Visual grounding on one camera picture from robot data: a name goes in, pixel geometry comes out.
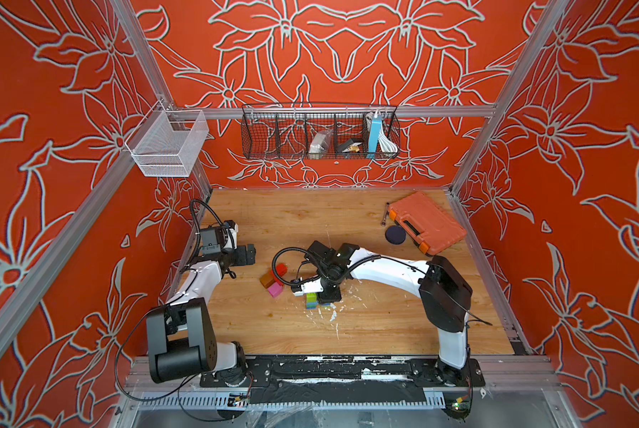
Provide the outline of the brown lego brick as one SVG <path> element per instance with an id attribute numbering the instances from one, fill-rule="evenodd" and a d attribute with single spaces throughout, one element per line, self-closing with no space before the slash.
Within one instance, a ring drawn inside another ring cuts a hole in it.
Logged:
<path id="1" fill-rule="evenodd" d="M 265 289 L 268 289 L 275 282 L 276 282 L 276 278 L 275 276 L 273 276 L 271 272 L 267 272 L 260 277 L 260 283 Z"/>

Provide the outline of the small red lego brick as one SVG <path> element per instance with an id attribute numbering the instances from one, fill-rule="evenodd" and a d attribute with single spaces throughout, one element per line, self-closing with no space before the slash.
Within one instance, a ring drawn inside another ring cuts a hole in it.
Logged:
<path id="1" fill-rule="evenodd" d="M 271 275 L 274 281 L 280 285 L 285 285 L 284 276 L 287 274 L 287 266 L 284 263 L 279 263 L 271 270 Z"/>

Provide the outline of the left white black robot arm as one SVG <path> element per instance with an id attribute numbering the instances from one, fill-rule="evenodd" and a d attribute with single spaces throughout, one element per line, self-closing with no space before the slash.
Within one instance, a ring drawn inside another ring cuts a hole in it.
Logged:
<path id="1" fill-rule="evenodd" d="M 207 304 L 226 276 L 237 277 L 234 267 L 255 264 L 256 249 L 240 245 L 237 223 L 221 220 L 203 200 L 189 202 L 192 219 L 198 207 L 212 214 L 215 224 L 196 227 L 185 284 L 146 316 L 149 373 L 154 383 L 213 374 L 225 385 L 238 387 L 249 376 L 246 354 L 238 342 L 217 341 Z"/>

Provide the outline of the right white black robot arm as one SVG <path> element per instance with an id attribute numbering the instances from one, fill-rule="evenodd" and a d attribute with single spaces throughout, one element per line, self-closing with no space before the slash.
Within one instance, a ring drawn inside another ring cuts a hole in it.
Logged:
<path id="1" fill-rule="evenodd" d="M 285 280 L 277 271 L 277 265 L 286 253 L 303 254 L 302 264 L 314 266 L 315 275 Z M 288 286 L 294 296 L 313 294 L 320 305 L 341 301 L 341 285 L 346 280 L 372 281 L 408 292 L 420 299 L 426 318 L 437 329 L 439 369 L 460 371 L 467 365 L 467 323 L 473 290 L 442 256 L 431 260 L 403 260 L 373 253 L 355 244 L 342 244 L 335 250 L 315 241 L 307 249 L 279 250 L 272 258 L 271 273 L 277 282 Z"/>

